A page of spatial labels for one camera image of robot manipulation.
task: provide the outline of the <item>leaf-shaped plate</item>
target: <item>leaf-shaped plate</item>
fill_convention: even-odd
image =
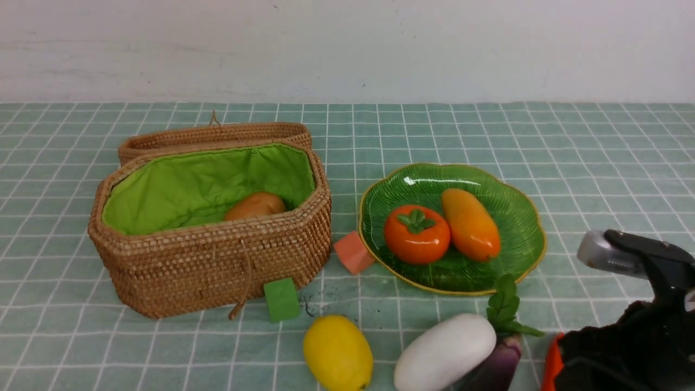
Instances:
[[[442,214],[441,194],[450,187],[472,193],[498,226],[502,249],[487,263],[473,262],[453,246],[438,261],[414,266],[386,247],[384,223],[396,207],[416,204]],[[533,202],[493,175],[465,164],[416,163],[373,184],[359,208],[358,232],[368,251],[397,277],[441,294],[479,296],[494,293],[495,281],[510,273],[518,283],[543,259],[547,239]]]

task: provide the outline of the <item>green grid tablecloth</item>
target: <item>green grid tablecloth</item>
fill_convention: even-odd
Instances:
[[[553,332],[613,322],[646,281],[588,269],[590,228],[619,228],[695,251],[693,104],[0,104],[0,391],[319,390],[302,359],[319,314],[355,320],[373,349],[370,390],[393,389],[404,346],[487,298],[435,296],[374,265],[332,257],[300,293],[298,319],[262,300],[152,321],[125,308],[85,234],[95,189],[127,137],[223,122],[305,123],[333,193],[333,232],[355,229],[361,194],[411,162],[469,163],[536,203],[548,235],[519,285],[526,338],[513,390],[538,390]]]

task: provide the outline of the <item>white wall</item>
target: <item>white wall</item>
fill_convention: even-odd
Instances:
[[[695,0],[1,0],[0,100],[695,102]]]

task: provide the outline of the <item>orange block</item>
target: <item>orange block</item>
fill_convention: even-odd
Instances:
[[[343,266],[352,274],[360,274],[364,269],[372,266],[375,261],[356,231],[345,235],[333,247],[335,247]]]

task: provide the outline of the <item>green block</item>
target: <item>green block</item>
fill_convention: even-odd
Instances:
[[[292,278],[264,284],[263,290],[271,322],[277,323],[300,315],[300,298]]]

